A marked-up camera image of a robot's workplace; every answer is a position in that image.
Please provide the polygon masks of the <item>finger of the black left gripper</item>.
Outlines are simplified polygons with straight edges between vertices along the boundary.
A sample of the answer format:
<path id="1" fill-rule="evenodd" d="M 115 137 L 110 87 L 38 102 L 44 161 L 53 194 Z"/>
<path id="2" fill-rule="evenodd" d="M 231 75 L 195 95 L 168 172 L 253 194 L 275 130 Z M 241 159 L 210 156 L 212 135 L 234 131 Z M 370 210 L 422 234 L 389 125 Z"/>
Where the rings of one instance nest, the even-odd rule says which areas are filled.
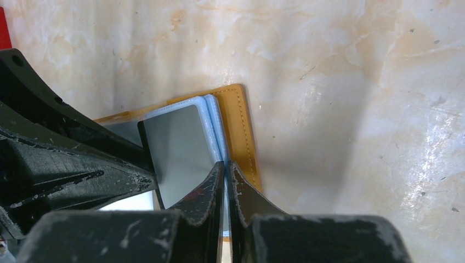
<path id="1" fill-rule="evenodd" d="M 1 106 L 3 238 L 25 238 L 50 211 L 95 210 L 157 187 L 153 173 Z"/>
<path id="2" fill-rule="evenodd" d="M 150 170 L 142 147 L 107 130 L 67 104 L 14 48 L 1 50 L 1 102 L 29 121 L 61 136 Z"/>

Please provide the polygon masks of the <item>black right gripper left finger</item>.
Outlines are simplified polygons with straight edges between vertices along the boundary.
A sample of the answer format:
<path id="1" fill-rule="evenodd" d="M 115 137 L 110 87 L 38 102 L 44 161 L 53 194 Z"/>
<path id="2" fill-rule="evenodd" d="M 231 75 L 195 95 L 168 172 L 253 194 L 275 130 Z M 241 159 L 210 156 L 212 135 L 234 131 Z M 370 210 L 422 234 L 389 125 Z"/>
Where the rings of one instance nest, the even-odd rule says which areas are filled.
<path id="1" fill-rule="evenodd" d="M 54 211 L 34 225 L 17 262 L 220 262 L 224 163 L 161 211 Z"/>

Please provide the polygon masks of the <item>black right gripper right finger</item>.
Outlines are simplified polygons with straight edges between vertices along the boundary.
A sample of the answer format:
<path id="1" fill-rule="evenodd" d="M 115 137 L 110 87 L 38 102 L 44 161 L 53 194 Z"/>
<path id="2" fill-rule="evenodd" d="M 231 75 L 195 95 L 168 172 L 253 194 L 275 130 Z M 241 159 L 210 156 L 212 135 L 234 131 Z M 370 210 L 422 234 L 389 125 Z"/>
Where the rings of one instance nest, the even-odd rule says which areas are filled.
<path id="1" fill-rule="evenodd" d="M 410 262 L 400 233 L 373 215 L 291 215 L 227 165 L 233 262 Z"/>

